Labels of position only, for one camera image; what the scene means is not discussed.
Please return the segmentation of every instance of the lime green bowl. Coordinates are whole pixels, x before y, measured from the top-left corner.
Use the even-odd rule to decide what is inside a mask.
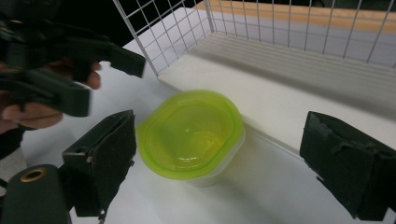
[[[184,180],[215,171],[245,137],[236,106],[213,91],[174,95],[137,126],[136,134],[139,154],[149,169]]]

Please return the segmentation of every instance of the white table surface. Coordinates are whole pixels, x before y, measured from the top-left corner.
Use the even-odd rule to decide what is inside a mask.
[[[140,52],[134,41],[125,48]],[[53,127],[24,136],[22,149],[29,165],[59,166],[62,152],[106,116],[133,109],[138,124],[176,93],[148,66],[142,79],[108,63],[102,66],[103,87],[93,92],[89,117],[65,117]],[[361,223],[321,186],[298,155],[269,139],[247,128],[245,144],[220,181],[204,188],[155,175],[136,155],[106,223]],[[97,223],[96,218],[76,217],[73,211],[71,216],[73,223]],[[395,218],[389,211],[384,223]]]

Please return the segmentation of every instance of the clear plastic container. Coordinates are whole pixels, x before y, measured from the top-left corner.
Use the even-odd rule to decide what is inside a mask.
[[[184,91],[160,105],[137,128],[140,156],[166,178],[210,185],[245,141],[241,115],[214,91]]]

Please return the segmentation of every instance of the human hand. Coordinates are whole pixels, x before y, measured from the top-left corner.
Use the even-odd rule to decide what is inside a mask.
[[[69,59],[49,63],[45,67],[61,76],[73,77],[73,62]],[[7,67],[0,63],[0,70],[4,69]],[[98,62],[92,63],[92,71],[86,84],[94,90],[101,86],[100,76],[96,73],[100,69],[101,65]],[[39,103],[28,103],[21,111],[19,105],[10,104],[7,91],[0,91],[0,113],[0,134],[18,128],[18,124],[34,129],[47,128],[61,121],[64,115],[58,110]]]

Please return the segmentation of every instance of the white wire grid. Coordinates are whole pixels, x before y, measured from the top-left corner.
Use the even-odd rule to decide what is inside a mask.
[[[186,8],[184,0],[173,4],[170,0],[146,0],[144,4],[135,0],[137,8],[129,12],[119,0],[113,1],[157,76],[210,33],[396,67],[394,0],[389,0],[386,11],[361,10],[360,0],[357,8],[345,10],[347,13],[334,7],[337,0],[332,0],[325,13],[312,7],[312,0],[308,7],[294,6],[292,0],[285,6],[275,0],[272,4],[204,0],[204,10]],[[166,11],[158,7],[163,1],[168,2]],[[149,7],[155,8],[154,20]],[[143,17],[146,25],[136,28],[135,16]]]

